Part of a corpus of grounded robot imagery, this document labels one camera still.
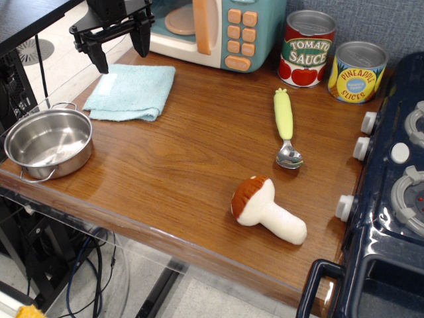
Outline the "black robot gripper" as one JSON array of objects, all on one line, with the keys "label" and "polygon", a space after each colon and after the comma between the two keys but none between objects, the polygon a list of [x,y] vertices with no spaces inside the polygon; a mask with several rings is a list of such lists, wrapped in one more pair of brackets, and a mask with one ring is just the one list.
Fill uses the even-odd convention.
[{"label": "black robot gripper", "polygon": [[150,52],[150,27],[155,21],[152,1],[88,1],[87,13],[70,27],[78,52],[87,53],[101,74],[109,67],[102,44],[125,34],[145,58]]}]

